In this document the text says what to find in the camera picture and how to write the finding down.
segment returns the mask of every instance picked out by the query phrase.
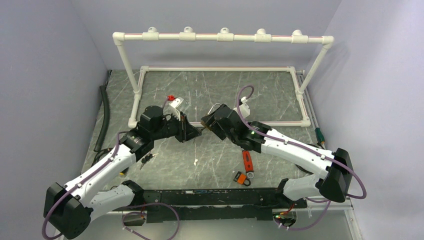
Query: white pvc pipe frame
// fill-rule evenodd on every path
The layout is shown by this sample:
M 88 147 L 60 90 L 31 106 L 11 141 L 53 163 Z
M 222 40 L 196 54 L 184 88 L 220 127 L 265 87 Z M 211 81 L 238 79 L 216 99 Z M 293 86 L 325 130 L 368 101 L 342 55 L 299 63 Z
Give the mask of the white pvc pipe frame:
M 159 33 L 155 27 L 150 27 L 147 32 L 143 33 L 124 33 L 114 32 L 113 41 L 118 48 L 125 70 L 128 74 L 129 81 L 134 91 L 134 103 L 132 105 L 131 116 L 128 120 L 128 127 L 135 128 L 137 124 L 137 110 L 139 108 L 140 99 L 142 96 L 143 81 L 146 72 L 149 71 L 208 71 L 208 72 L 290 72 L 293 78 L 294 89 L 297 101 L 300 105 L 302 120 L 300 121 L 263 121 L 271 127 L 283 126 L 300 126 L 309 127 L 311 120 L 306 111 L 304 103 L 304 92 L 312 76 L 330 49 L 334 42 L 332 36 L 307 36 L 303 35 L 300 30 L 295 30 L 292 35 L 271 35 L 266 34 L 265 29 L 259 29 L 256 34 L 234 34 L 230 33 L 229 29 L 224 27 L 218 33 L 195 33 L 189 26 L 184 28 L 180 33 Z M 303 83 L 299 86 L 296 76 L 296 70 L 293 66 L 284 67 L 154 67 L 142 66 L 140 68 L 140 77 L 136 81 L 131 68 L 130 61 L 124 48 L 124 41 L 144 40 L 144 41 L 159 41 L 159 40 L 180 40 L 180 41 L 218 41 L 218 42 L 255 42 L 255 43 L 292 43 L 292 44 L 322 44 L 321 51 L 316 57 L 311 69 L 306 75 Z M 195 127 L 202 127 L 200 122 L 191 122 Z

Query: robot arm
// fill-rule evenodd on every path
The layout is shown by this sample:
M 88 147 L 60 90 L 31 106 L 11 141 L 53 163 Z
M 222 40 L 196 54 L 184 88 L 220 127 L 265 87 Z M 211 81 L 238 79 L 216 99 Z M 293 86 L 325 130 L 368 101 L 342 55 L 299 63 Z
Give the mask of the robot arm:
M 289 138 L 266 124 L 250 122 L 250 127 L 269 137 L 262 136 L 245 126 L 237 112 L 225 104 L 204 116 L 201 123 L 221 140 L 229 138 L 244 150 L 281 157 L 313 173 L 298 179 L 281 180 L 277 193 L 288 202 L 319 195 L 334 202 L 345 201 L 352 175 L 328 158 L 352 168 L 347 151 L 339 148 L 336 152 L 331 152 L 315 148 Z
M 164 115 L 162 107 L 148 106 L 137 126 L 118 138 L 116 146 L 98 163 L 64 186 L 51 185 L 45 197 L 43 231 L 49 221 L 67 239 L 74 239 L 99 216 L 130 204 L 144 203 L 144 190 L 131 180 L 109 191 L 99 191 L 124 169 L 139 160 L 144 164 L 150 158 L 148 153 L 154 148 L 155 140 L 175 137 L 184 143 L 202 134 L 180 111 L 182 103 L 183 99 L 177 98 L 169 104 L 172 115 Z

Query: orange strap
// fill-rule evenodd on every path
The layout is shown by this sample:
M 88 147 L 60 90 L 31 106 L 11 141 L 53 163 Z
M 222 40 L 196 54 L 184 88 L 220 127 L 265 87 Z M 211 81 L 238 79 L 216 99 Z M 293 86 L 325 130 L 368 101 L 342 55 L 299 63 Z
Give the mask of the orange strap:
M 244 174 L 242 173 L 242 174 L 240 175 L 240 177 L 238 178 L 237 183 L 238 183 L 238 184 L 243 185 L 243 184 L 245 183 L 245 180 L 246 180 L 246 175 L 244 175 Z
M 253 172 L 251 154 L 246 150 L 243 150 L 241 153 L 243 154 L 244 169 L 246 170 L 246 173 Z

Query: light gray wall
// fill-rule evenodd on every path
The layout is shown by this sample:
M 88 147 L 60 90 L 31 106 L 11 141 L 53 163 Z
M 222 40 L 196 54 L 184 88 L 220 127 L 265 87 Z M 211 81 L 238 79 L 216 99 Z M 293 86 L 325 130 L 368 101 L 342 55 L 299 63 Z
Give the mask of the light gray wall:
M 106 67 L 68 0 L 0 7 L 0 239 L 42 239 L 47 188 L 81 171 Z
M 190 26 L 197 33 L 274 35 L 296 29 L 322 36 L 341 0 L 72 0 L 109 69 L 124 69 L 112 40 L 113 32 L 142 33 L 156 27 L 179 33 Z M 315 46 L 289 43 L 155 41 L 126 42 L 133 69 L 150 66 L 295 66 L 303 69 Z
M 308 87 L 328 147 L 349 151 L 367 188 L 354 201 L 366 240 L 424 239 L 423 11 L 419 0 L 343 0 Z

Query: red wire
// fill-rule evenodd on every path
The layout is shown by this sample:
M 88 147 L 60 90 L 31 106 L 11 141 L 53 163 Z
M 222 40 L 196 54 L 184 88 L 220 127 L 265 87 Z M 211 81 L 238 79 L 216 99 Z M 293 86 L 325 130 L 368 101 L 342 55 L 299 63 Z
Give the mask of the red wire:
M 290 208 L 287 211 L 283 211 L 282 213 L 280 213 L 281 215 L 286 215 L 288 213 L 290 213 L 290 211 L 295 207 L 295 204 L 293 203 Z

